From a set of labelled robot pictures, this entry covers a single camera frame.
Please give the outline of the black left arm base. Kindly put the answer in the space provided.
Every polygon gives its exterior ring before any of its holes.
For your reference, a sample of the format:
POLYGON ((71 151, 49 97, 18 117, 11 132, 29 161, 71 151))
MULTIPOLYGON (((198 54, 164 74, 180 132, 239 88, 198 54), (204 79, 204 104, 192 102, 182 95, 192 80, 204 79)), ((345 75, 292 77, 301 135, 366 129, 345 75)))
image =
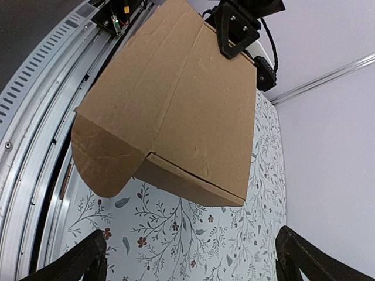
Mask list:
POLYGON ((100 29, 113 35, 122 36, 125 28, 131 22, 131 16, 138 9, 145 9, 148 1, 118 0, 118 1, 89 1, 98 8, 103 7, 91 18, 100 29))

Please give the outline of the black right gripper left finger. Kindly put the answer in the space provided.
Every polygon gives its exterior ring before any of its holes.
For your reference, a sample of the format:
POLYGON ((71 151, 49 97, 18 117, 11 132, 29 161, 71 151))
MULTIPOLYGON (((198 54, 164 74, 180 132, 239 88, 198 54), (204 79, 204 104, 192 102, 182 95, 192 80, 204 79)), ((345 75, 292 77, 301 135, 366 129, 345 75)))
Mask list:
POLYGON ((95 230, 59 259, 23 280, 106 280, 106 249, 102 231, 95 230))

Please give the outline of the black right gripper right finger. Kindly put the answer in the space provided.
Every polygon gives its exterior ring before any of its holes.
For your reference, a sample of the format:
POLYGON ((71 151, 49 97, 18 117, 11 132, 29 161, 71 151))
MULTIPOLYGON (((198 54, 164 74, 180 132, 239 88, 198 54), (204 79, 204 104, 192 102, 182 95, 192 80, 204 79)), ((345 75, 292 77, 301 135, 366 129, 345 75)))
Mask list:
POLYGON ((330 257, 284 225, 276 239, 277 280, 373 280, 330 257))

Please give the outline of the brown cardboard paper box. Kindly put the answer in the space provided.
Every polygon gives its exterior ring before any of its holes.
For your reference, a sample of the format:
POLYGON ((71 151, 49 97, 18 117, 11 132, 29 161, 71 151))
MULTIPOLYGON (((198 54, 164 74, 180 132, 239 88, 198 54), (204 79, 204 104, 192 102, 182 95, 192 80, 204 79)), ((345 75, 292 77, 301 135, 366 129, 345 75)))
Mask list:
POLYGON ((100 197, 136 178, 205 207, 242 206, 255 99, 250 58, 225 58, 186 1, 167 1, 76 108, 74 164, 100 197))

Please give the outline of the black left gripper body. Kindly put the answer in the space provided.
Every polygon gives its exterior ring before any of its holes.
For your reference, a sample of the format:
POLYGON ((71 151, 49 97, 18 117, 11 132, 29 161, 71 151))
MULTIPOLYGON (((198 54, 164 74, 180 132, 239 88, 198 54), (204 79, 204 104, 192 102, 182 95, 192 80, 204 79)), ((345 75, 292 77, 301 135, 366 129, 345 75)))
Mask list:
POLYGON ((220 1, 216 18, 257 20, 286 10, 282 0, 220 1))

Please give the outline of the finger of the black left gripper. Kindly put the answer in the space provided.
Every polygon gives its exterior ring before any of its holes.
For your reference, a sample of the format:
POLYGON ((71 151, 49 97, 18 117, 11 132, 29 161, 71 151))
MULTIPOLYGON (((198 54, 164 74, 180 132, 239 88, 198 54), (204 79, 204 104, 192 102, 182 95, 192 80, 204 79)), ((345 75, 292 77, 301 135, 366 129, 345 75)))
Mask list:
POLYGON ((241 1, 221 1, 213 12, 220 53, 232 59, 260 38, 260 22, 241 1))

